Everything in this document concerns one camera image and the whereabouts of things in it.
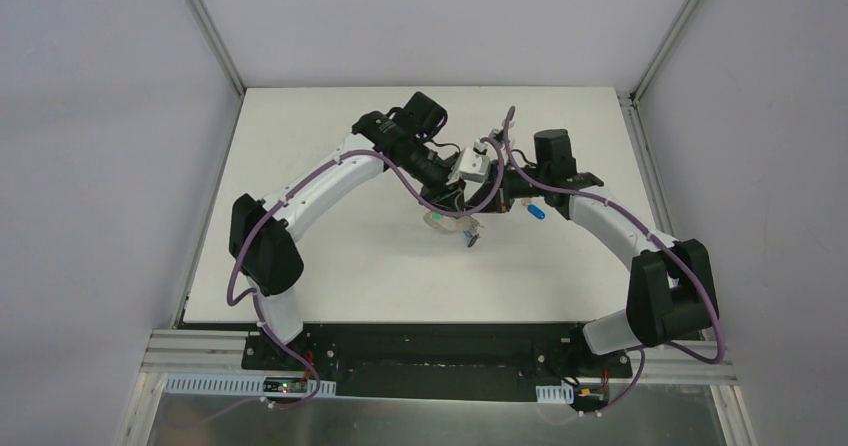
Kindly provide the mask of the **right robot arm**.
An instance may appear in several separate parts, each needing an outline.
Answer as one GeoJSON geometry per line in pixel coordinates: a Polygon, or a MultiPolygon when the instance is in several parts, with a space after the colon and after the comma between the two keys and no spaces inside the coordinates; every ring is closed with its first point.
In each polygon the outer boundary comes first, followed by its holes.
{"type": "Polygon", "coordinates": [[[466,203],[504,214],[519,199],[541,198],[627,268],[624,308],[579,328],[567,350],[573,371],[590,376],[605,366],[609,353],[670,344],[718,324],[712,268],[701,242],[650,229],[597,176],[580,172],[566,130],[537,132],[533,143],[533,162],[517,167],[514,154],[506,153],[466,203]]]}

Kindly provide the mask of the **keyring with keys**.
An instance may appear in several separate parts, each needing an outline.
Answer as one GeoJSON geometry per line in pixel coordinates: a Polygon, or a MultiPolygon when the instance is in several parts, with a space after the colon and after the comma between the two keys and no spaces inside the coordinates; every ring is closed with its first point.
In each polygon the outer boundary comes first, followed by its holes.
{"type": "Polygon", "coordinates": [[[435,212],[425,212],[423,221],[435,232],[442,235],[459,235],[467,248],[472,248],[479,241],[482,224],[474,217],[454,218],[441,214],[442,220],[436,222],[431,219],[433,213],[435,212]]]}

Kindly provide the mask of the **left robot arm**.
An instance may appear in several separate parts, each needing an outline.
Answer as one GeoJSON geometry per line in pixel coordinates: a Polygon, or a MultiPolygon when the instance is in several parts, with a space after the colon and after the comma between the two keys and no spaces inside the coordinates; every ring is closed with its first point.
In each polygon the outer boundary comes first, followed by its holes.
{"type": "Polygon", "coordinates": [[[271,332],[266,355],[281,370],[297,368],[305,344],[293,291],[304,271],[297,249],[307,229],[363,183],[397,167],[419,182],[427,203],[456,212],[462,207],[457,158],[428,147],[448,119],[447,111],[422,92],[387,113],[363,115],[336,150],[313,172],[264,198],[243,194],[231,210],[228,248],[236,263],[232,276],[250,285],[261,328],[271,332]]]}

